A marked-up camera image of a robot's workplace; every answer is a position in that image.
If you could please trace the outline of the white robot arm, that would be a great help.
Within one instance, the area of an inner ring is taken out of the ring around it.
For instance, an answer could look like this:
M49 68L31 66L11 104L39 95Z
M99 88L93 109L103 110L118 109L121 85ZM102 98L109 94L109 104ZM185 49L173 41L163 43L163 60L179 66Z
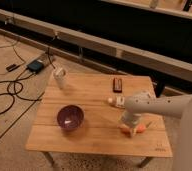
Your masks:
M144 113L180 118L172 171L192 171L192 94L150 98L148 93L125 98L123 124L134 129Z

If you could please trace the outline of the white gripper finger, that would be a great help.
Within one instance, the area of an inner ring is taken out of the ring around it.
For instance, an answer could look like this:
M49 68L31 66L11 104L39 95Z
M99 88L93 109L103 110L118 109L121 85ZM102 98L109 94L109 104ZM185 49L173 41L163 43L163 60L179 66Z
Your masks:
M134 137L137 133L137 127L135 128L130 128L130 137Z
M119 128L120 128L121 130L126 130L126 125L124 125L124 124L119 124Z

